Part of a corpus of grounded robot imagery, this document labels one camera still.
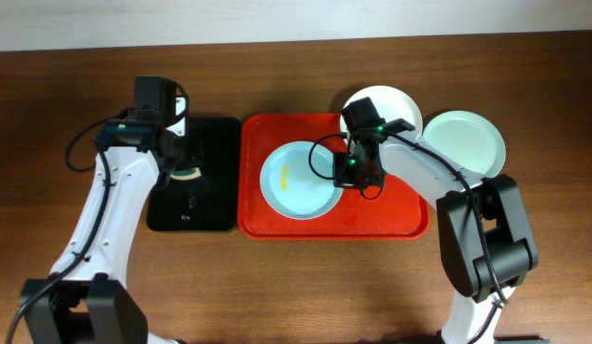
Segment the white bowl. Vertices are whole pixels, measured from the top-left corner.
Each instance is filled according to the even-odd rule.
[[[346,108],[352,101],[364,97],[370,97],[379,116],[384,118],[386,122],[402,118],[414,125],[414,130],[418,133],[423,130],[421,112],[414,100],[404,92],[390,86],[370,86],[351,96],[343,108]],[[343,117],[341,117],[339,129],[341,132],[348,131]]]
[[[308,166],[312,142],[295,141],[272,152],[260,173],[260,188],[266,202],[278,213],[296,220],[309,220],[329,212],[341,199],[342,188],[317,177]],[[315,170],[332,176],[332,153],[317,145],[311,158]]]

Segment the red tray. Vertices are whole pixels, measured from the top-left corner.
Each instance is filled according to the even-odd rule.
[[[388,176],[385,189],[373,201],[346,189],[338,204],[312,220],[289,219],[270,207],[260,189],[266,158],[278,147],[295,141],[316,141],[338,132],[338,114],[261,114],[243,126],[239,216],[241,231],[260,240],[410,240],[423,235],[430,221],[428,205],[408,185]],[[326,140],[332,152],[345,151],[339,138]]]

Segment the plate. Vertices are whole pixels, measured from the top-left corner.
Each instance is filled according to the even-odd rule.
[[[468,111],[450,111],[432,119],[423,139],[458,164],[490,178],[506,161],[504,139],[494,124]]]
[[[390,86],[370,86],[355,93],[343,108],[346,108],[352,101],[370,97],[376,111],[381,118],[390,122],[403,118],[408,123],[414,125],[414,129],[421,133],[423,130],[423,118],[421,112],[409,95]],[[345,120],[341,117],[339,124],[341,132],[347,132]]]
[[[266,202],[278,213],[309,220],[329,212],[341,199],[342,188],[317,177],[308,166],[313,142],[295,141],[277,148],[262,166],[260,188]],[[317,145],[311,158],[324,176],[332,175],[332,153]]]

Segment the yellow object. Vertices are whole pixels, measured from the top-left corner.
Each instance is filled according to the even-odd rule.
[[[181,170],[181,171],[172,171],[171,172],[171,179],[176,181],[191,181],[198,177],[202,176],[201,170],[197,167]]]
[[[284,169],[281,171],[281,188],[283,191],[287,191],[287,165],[284,165]]]

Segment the light blue plate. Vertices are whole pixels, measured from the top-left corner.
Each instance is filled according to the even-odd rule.
[[[309,220],[329,212],[341,199],[342,188],[317,177],[308,166],[312,142],[295,141],[272,152],[260,173],[260,188],[266,202],[278,213],[296,220]],[[311,158],[315,170],[332,176],[332,153],[317,145]]]

